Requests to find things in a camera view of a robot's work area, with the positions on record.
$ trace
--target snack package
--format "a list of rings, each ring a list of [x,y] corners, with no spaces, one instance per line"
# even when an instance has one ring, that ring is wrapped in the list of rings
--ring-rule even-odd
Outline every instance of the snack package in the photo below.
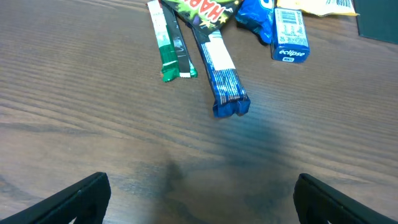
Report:
[[[310,55],[301,11],[275,8],[271,54],[274,60],[295,63],[304,62]]]
[[[180,77],[191,78],[197,77],[198,73],[188,54],[187,46],[185,45],[184,39],[180,27],[178,26],[177,17],[174,14],[174,10],[168,5],[162,2],[162,9],[164,17],[166,19],[167,28],[169,29],[170,36],[173,41],[174,50],[177,54],[178,65],[180,68]]]
[[[204,35],[221,28],[242,0],[163,0]]]
[[[154,24],[157,45],[159,46],[160,57],[162,58],[163,63],[162,79],[163,82],[169,82],[180,76],[177,54],[175,53],[174,46],[170,41],[166,20],[158,0],[148,2],[148,8],[152,18],[152,23]]]
[[[351,0],[278,0],[278,7],[302,10],[317,16],[357,16]]]
[[[274,0],[244,0],[235,19],[270,44],[274,21]]]
[[[224,118],[234,113],[246,114],[249,111],[250,99],[239,80],[220,31],[214,31],[210,35],[203,35],[196,29],[192,31],[215,97],[214,117]]]

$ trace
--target blue gum pack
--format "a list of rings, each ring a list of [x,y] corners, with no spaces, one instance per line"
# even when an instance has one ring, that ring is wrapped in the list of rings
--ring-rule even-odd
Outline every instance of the blue gum pack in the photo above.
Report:
[[[274,14],[272,58],[283,62],[304,62],[310,55],[310,46],[301,11],[275,8]]]

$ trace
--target candy bar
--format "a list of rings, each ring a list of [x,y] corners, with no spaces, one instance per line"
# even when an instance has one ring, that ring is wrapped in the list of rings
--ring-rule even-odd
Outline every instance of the candy bar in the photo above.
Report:
[[[170,41],[166,20],[158,0],[148,2],[148,8],[152,18],[152,23],[154,24],[157,45],[159,46],[160,57],[162,58],[163,63],[162,79],[163,82],[169,82],[180,76],[177,54],[175,53],[174,46]]]
[[[244,115],[249,111],[250,99],[239,80],[220,31],[203,35],[196,29],[192,30],[215,96],[214,116],[224,118],[234,113]]]
[[[191,63],[187,46],[185,45],[180,27],[178,26],[177,17],[174,14],[174,10],[171,9],[164,2],[162,2],[162,9],[164,17],[166,19],[167,27],[169,28],[170,36],[173,41],[174,50],[177,54],[178,65],[180,68],[180,77],[197,77],[198,73]]]

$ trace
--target wooden table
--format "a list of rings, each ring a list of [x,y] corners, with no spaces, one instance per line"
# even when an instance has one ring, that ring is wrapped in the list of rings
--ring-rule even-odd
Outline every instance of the wooden table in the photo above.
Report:
[[[198,78],[161,81],[145,0],[0,1],[0,218],[103,171],[105,223],[298,223],[307,172],[398,220],[398,45],[305,23],[303,64],[223,28],[252,104],[214,119],[188,27]]]

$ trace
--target candy wrapper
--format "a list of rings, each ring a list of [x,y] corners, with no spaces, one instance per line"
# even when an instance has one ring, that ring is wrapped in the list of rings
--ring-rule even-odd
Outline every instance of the candy wrapper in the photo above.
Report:
[[[184,39],[180,27],[178,26],[177,17],[174,14],[174,10],[168,5],[162,2],[162,9],[164,17],[166,19],[167,27],[170,32],[170,36],[173,41],[174,50],[177,54],[178,65],[180,68],[180,77],[191,78],[197,77],[198,73],[191,63],[191,59],[188,54],[187,46],[185,45]]]
[[[239,80],[220,31],[203,35],[192,30],[215,97],[214,116],[224,118],[234,113],[244,115],[249,111],[250,99]]]
[[[169,82],[180,76],[177,54],[175,53],[174,46],[170,41],[166,20],[159,2],[157,0],[148,2],[148,8],[155,28],[160,57],[162,58],[163,82]]]
[[[218,30],[234,14],[242,0],[163,0],[204,35]]]
[[[278,0],[278,7],[302,10],[317,16],[357,16],[351,0]]]
[[[246,28],[259,34],[262,41],[271,43],[274,0],[244,0],[235,18]]]

